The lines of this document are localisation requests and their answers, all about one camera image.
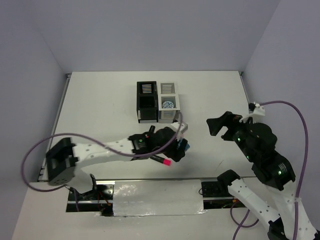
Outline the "blue slime jar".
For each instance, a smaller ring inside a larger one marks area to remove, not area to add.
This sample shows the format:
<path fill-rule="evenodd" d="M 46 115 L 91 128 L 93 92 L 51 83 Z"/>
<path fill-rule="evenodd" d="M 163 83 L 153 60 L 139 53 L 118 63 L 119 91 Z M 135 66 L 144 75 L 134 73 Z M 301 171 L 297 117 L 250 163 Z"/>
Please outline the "blue slime jar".
<path fill-rule="evenodd" d="M 163 109 L 173 109 L 175 107 L 175 104 L 172 101 L 166 100 L 162 103 Z"/>
<path fill-rule="evenodd" d="M 188 141 L 185 138 L 180 138 L 177 144 L 177 150 L 179 151 L 188 151 L 188 149 L 190 148 L 190 145 L 188 143 Z"/>

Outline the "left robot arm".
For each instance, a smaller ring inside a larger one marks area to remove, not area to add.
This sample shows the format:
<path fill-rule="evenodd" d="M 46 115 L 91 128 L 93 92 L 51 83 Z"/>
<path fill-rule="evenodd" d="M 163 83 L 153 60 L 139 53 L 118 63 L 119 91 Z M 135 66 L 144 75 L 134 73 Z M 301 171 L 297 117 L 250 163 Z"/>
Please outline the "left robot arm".
<path fill-rule="evenodd" d="M 98 193 L 96 177 L 93 173 L 83 171 L 83 168 L 110 162 L 145 160 L 158 154 L 179 162 L 190 145 L 177 130 L 176 127 L 165 127 L 158 131 L 150 129 L 104 144 L 74 143 L 71 137 L 64 137 L 45 155 L 48 184 L 66 185 L 91 200 Z"/>

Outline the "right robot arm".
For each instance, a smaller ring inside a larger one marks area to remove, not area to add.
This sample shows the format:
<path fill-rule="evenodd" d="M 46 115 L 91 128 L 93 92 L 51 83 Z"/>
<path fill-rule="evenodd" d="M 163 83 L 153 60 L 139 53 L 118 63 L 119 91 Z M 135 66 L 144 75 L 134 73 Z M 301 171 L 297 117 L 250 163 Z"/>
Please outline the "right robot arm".
<path fill-rule="evenodd" d="M 263 224 L 270 240 L 318 240 L 320 232 L 310 222 L 302 201 L 296 196 L 296 175 L 291 163 L 276 151 L 277 137 L 264 123 L 243 122 L 242 116 L 226 111 L 206 123 L 211 136 L 226 127 L 224 141 L 235 142 L 252 171 L 269 191 L 276 208 L 254 193 L 233 170 L 217 177 L 217 190 L 232 195 Z"/>

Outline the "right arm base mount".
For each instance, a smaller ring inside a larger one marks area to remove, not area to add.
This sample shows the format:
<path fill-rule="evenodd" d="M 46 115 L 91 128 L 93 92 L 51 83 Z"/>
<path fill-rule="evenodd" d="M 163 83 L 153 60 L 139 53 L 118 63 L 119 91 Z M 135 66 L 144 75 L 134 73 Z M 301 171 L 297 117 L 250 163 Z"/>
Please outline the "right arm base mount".
<path fill-rule="evenodd" d="M 233 204 L 235 204 L 235 208 L 245 207 L 216 178 L 201 180 L 201 187 L 198 193 L 202 196 L 205 210 L 230 209 Z"/>

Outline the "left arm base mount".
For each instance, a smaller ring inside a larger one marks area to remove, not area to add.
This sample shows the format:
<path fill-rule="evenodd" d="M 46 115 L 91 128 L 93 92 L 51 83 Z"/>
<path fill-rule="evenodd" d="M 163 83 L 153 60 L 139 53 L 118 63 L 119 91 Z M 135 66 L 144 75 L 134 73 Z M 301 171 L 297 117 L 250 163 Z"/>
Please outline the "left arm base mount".
<path fill-rule="evenodd" d="M 71 187 L 67 197 L 65 211 L 67 213 L 97 213 L 99 216 L 114 216 L 113 198 L 114 183 L 96 181 L 93 190 L 79 193 Z"/>

